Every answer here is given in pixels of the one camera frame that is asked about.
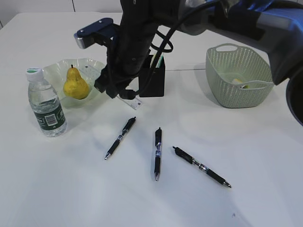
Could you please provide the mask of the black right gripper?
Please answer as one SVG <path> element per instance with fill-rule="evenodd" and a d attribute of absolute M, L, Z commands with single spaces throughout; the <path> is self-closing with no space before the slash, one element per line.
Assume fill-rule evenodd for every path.
<path fill-rule="evenodd" d="M 99 77 L 94 82 L 94 87 L 101 93 L 114 99 L 118 95 L 122 99 L 134 99 L 140 90 L 127 89 L 129 84 L 139 75 L 138 67 L 106 66 L 101 70 Z"/>

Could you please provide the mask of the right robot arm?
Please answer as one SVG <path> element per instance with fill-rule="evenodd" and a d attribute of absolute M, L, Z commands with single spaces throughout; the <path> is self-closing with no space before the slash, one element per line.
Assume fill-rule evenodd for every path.
<path fill-rule="evenodd" d="M 275 85 L 288 80 L 286 101 L 303 121 L 303 7 L 287 0 L 123 0 L 123 15 L 107 65 L 94 86 L 133 99 L 126 87 L 138 76 L 159 26 L 199 35 L 206 30 L 268 55 Z"/>

